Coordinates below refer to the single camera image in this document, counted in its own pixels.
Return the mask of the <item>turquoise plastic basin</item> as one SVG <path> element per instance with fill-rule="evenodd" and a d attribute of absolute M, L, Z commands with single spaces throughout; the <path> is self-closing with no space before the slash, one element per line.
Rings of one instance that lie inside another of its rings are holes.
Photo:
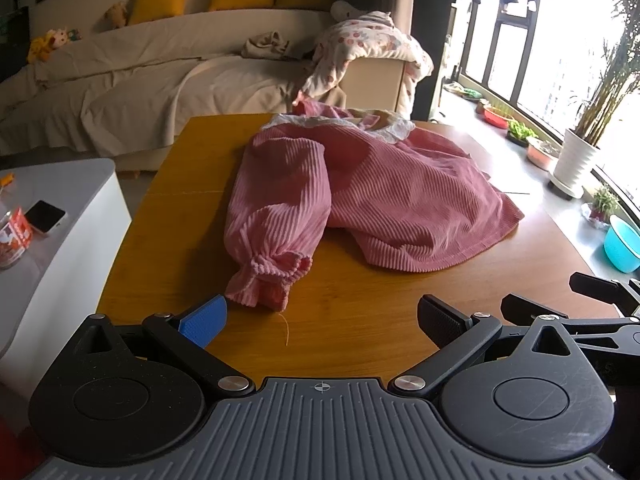
<path fill-rule="evenodd" d="M 640 236 L 626 221 L 612 214 L 603 248 L 605 255 L 617 270 L 623 273 L 637 271 L 640 266 Z"/>

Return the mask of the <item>small green plant tray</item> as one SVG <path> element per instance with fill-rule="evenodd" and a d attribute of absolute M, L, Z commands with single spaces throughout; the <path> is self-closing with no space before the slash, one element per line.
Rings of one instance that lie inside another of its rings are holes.
<path fill-rule="evenodd" d="M 506 132 L 506 138 L 522 148 L 529 146 L 530 139 L 537 139 L 537 133 L 526 125 L 511 119 L 508 121 L 508 131 Z"/>

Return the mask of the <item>pink ribbed child's dress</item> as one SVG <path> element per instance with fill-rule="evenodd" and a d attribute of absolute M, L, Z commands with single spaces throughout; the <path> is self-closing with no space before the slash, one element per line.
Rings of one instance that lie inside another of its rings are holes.
<path fill-rule="evenodd" d="M 284 310 L 326 229 L 352 234 L 374 266 L 425 273 L 491 248 L 522 217 L 444 136 L 379 112 L 302 107 L 244 150 L 224 227 L 239 267 L 226 295 Z"/>

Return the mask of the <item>red plastic basin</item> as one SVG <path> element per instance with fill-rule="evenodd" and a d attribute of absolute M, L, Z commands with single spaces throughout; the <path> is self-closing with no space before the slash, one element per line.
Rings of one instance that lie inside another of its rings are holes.
<path fill-rule="evenodd" d="M 494 110 L 491 106 L 485 106 L 483 108 L 483 117 L 485 122 L 488 122 L 489 125 L 496 128 L 502 130 L 509 128 L 510 118 L 504 116 L 498 112 L 498 110 Z"/>

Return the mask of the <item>red labelled jar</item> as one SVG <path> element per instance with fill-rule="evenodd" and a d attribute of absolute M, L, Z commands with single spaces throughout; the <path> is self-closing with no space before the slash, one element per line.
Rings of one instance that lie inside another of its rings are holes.
<path fill-rule="evenodd" d="M 32 227 L 22 207 L 8 210 L 1 217 L 0 268 L 7 269 L 20 260 L 32 242 Z"/>

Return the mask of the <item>smartphone on side table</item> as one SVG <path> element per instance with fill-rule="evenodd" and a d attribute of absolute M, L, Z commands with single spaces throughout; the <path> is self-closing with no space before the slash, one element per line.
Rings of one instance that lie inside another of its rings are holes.
<path fill-rule="evenodd" d="M 41 235 L 48 235 L 66 217 L 66 212 L 45 200 L 35 202 L 24 216 L 29 225 Z"/>

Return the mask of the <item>beige covered sofa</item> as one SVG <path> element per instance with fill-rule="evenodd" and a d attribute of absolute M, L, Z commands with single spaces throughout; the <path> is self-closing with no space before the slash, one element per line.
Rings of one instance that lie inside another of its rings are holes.
<path fill-rule="evenodd" d="M 1 154 L 31 164 L 55 152 L 114 159 L 124 171 L 160 168 L 195 116 L 287 113 L 314 66 L 314 45 L 340 21 L 309 10 L 229 10 L 165 18 L 66 44 L 1 86 Z M 288 56 L 243 58 L 245 41 L 277 30 Z M 314 99 L 409 117 L 408 63 L 358 58 Z"/>

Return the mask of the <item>tall green potted plant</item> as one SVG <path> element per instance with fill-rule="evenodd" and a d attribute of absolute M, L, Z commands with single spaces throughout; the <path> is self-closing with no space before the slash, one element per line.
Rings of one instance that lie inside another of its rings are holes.
<path fill-rule="evenodd" d="M 596 146 L 626 96 L 639 89 L 639 0 L 615 0 L 614 15 L 623 19 L 620 39 L 605 51 L 606 66 L 574 133 Z"/>

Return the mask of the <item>white side table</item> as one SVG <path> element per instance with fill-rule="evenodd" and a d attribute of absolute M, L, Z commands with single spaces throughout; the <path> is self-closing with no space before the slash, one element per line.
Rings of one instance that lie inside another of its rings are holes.
<path fill-rule="evenodd" d="M 1 382 L 29 399 L 85 318 L 96 312 L 131 217 L 108 158 L 13 169 L 8 194 L 65 212 L 1 273 Z"/>

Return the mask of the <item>crumpled beige cloth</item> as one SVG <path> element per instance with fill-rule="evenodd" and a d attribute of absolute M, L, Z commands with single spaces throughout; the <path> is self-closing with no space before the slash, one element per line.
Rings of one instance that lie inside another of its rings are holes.
<path fill-rule="evenodd" d="M 280 32 L 265 32 L 248 38 L 243 44 L 241 55 L 243 58 L 262 58 L 263 60 L 279 61 L 288 56 L 288 45 Z"/>

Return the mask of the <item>floral pink blanket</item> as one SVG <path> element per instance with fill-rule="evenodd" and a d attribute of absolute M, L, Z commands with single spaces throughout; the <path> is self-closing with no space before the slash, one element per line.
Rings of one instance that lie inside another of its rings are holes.
<path fill-rule="evenodd" d="M 351 62 L 377 58 L 408 63 L 401 78 L 401 96 L 411 102 L 416 84 L 431 76 L 434 63 L 413 36 L 397 28 L 390 14 L 372 11 L 360 18 L 348 18 L 326 29 L 314 45 L 314 69 L 299 94 L 314 99 L 343 80 Z"/>

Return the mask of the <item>yellow cushion left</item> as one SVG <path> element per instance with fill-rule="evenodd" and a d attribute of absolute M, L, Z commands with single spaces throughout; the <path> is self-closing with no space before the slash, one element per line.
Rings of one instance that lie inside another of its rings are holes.
<path fill-rule="evenodd" d="M 186 0 L 132 0 L 128 25 L 175 18 L 184 13 L 185 7 Z"/>

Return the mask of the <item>yellow plush toy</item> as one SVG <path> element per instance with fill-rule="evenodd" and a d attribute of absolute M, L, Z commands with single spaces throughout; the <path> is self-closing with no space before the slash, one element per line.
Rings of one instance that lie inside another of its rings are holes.
<path fill-rule="evenodd" d="M 27 63 L 47 62 L 53 51 L 68 43 L 68 33 L 65 29 L 50 29 L 43 36 L 36 37 L 30 44 Z"/>

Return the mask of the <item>white plant pot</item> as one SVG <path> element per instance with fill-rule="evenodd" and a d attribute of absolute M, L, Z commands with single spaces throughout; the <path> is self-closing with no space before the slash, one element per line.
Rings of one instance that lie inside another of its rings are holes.
<path fill-rule="evenodd" d="M 582 198 L 582 182 L 590 174 L 599 150 L 582 140 L 572 129 L 566 129 L 560 157 L 549 174 L 550 183 L 575 200 Z"/>

